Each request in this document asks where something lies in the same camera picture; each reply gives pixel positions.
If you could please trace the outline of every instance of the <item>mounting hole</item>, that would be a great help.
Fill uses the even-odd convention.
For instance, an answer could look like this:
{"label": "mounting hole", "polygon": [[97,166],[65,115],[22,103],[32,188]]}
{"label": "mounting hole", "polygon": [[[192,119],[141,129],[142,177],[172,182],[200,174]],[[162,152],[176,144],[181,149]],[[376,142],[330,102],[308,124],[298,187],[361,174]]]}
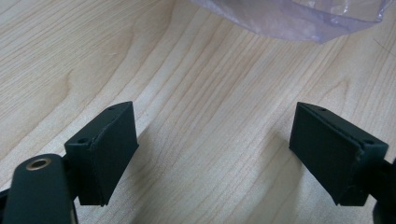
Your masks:
{"label": "mounting hole", "polygon": [[50,162],[51,162],[50,158],[41,158],[27,164],[26,170],[35,171],[35,170],[43,169],[44,167],[50,165]]}
{"label": "mounting hole", "polygon": [[89,141],[90,141],[89,138],[80,138],[80,139],[78,139],[77,143],[84,144],[84,143],[87,143]]}
{"label": "mounting hole", "polygon": [[372,145],[374,142],[372,141],[372,140],[363,140],[363,142],[365,143],[365,144],[369,144],[369,145]]}

